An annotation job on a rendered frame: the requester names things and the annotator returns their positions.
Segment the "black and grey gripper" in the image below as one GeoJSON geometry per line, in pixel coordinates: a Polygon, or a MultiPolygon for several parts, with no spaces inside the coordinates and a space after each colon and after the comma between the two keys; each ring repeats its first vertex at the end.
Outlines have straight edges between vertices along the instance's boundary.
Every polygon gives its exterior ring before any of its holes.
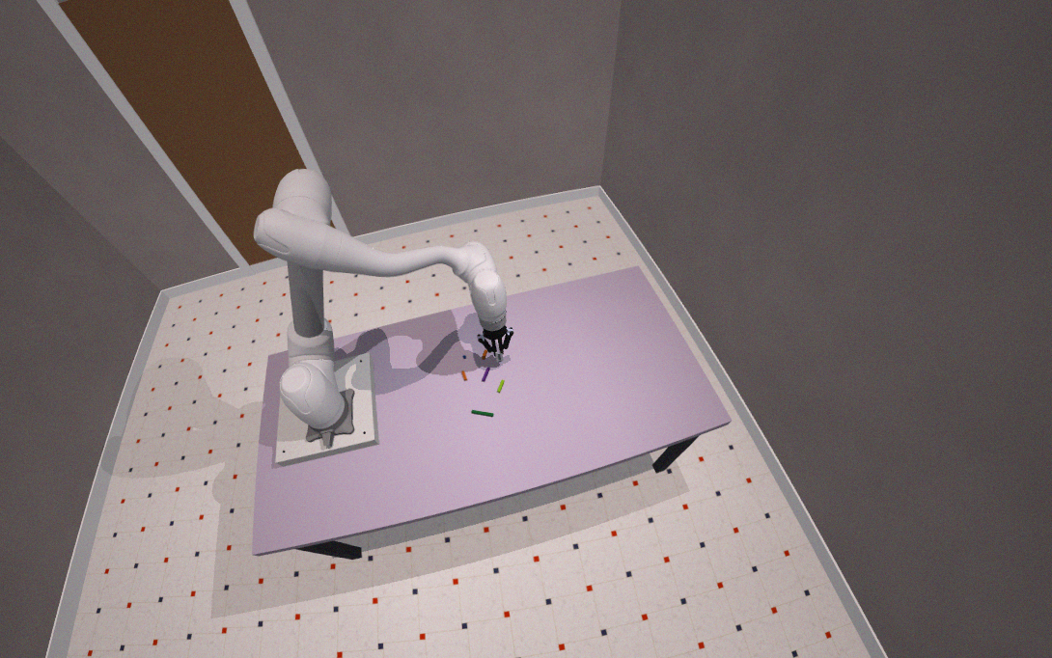
{"type": "Polygon", "coordinates": [[[498,352],[495,352],[495,340],[498,340],[498,344],[500,343],[499,344],[500,357],[501,357],[501,360],[504,361],[503,360],[503,354],[504,354],[504,350],[503,348],[508,348],[508,343],[510,343],[510,340],[511,340],[512,336],[513,336],[513,330],[512,330],[512,327],[507,328],[506,325],[504,325],[504,327],[501,328],[501,330],[495,330],[495,331],[483,330],[482,335],[478,336],[478,341],[480,343],[482,343],[484,345],[484,348],[486,348],[489,353],[494,352],[495,362],[499,362],[498,352]],[[506,334],[506,336],[505,336],[505,334],[506,334]],[[505,339],[504,339],[504,342],[502,343],[502,337],[503,336],[505,336],[505,339]],[[490,347],[490,344],[484,338],[487,338],[487,339],[491,340],[492,347],[490,347]]]}

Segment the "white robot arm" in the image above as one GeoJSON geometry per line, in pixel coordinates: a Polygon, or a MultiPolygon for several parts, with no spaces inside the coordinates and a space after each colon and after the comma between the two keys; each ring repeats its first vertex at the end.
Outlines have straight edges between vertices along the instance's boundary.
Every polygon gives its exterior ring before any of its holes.
{"type": "Polygon", "coordinates": [[[286,332],[289,368],[280,379],[280,395],[296,418],[308,425],[306,440],[322,439],[325,448],[332,447],[333,436],[355,432],[355,391],[338,391],[333,330],[324,318],[323,270],[400,277],[442,263],[470,287],[484,330],[501,330],[507,322],[504,282],[490,252],[478,240],[460,248],[382,252],[330,227],[331,206],[331,190],[317,170],[291,170],[274,193],[274,208],[263,211],[254,228],[257,244],[288,263],[294,321],[286,332]]]}

